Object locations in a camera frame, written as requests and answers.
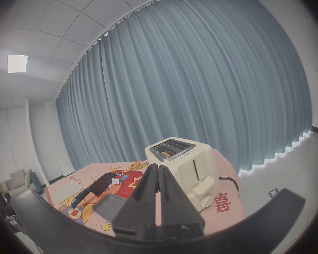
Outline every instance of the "gray baking tray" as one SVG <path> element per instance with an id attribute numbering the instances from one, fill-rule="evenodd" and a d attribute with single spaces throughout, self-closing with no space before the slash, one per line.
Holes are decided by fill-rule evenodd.
<path id="1" fill-rule="evenodd" d="M 108 194 L 93 206 L 93 211 L 111 223 L 126 201 L 123 197 Z"/>

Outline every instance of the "blue cushion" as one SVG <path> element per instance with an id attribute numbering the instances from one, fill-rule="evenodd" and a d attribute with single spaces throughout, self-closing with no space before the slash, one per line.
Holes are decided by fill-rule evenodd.
<path id="1" fill-rule="evenodd" d="M 41 187 L 40 181 L 39 181 L 37 175 L 35 174 L 35 172 L 33 172 L 31 174 L 31 180 L 32 180 L 32 183 L 34 184 L 35 188 L 37 189 L 37 192 L 38 193 L 42 192 L 42 187 Z"/>

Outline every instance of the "white cutting board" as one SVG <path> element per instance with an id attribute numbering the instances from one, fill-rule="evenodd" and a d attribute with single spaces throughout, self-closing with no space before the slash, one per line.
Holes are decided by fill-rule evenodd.
<path id="1" fill-rule="evenodd" d="M 54 198 L 56 204 L 59 204 L 66 200 L 69 197 L 72 197 L 76 193 L 78 193 L 82 187 L 77 184 L 75 181 L 71 181 L 64 186 L 54 190 Z"/>

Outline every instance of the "cable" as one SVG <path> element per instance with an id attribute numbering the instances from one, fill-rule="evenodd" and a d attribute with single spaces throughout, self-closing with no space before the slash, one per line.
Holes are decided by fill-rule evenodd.
<path id="1" fill-rule="evenodd" d="M 230 178 L 230 177 L 219 177 L 219 180 L 230 180 L 230 181 L 234 182 L 234 184 L 235 184 L 236 187 L 237 187 L 237 191 L 239 192 L 238 184 L 237 184 L 237 182 L 236 182 L 235 180 L 233 180 L 232 178 Z"/>

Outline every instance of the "toaster knob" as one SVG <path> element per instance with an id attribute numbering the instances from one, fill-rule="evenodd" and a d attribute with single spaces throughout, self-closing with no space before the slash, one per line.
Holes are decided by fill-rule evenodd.
<path id="1" fill-rule="evenodd" d="M 211 205 L 212 201 L 213 201 L 212 196 L 210 194 L 206 194 L 201 198 L 199 204 L 202 208 L 206 208 Z"/>

